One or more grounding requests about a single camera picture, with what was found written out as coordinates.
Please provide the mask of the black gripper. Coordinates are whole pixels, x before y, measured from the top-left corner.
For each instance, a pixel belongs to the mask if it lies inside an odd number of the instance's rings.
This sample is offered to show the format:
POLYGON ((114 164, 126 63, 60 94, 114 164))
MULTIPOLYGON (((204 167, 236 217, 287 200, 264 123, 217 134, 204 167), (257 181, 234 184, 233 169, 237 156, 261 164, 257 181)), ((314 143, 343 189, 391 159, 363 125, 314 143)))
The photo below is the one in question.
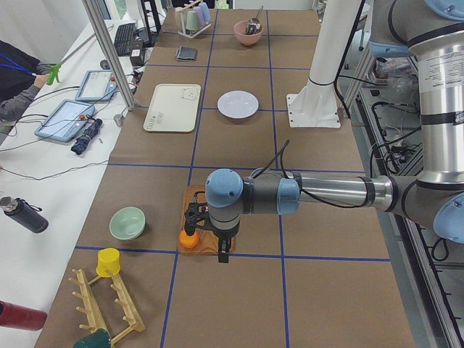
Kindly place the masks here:
MULTIPOLYGON (((191 202, 184 214, 184 231, 187 236, 193 236, 197 229, 217 233, 212 224, 207 203, 191 202)), ((217 259, 219 263, 229 263, 231 239, 219 238, 217 259)))

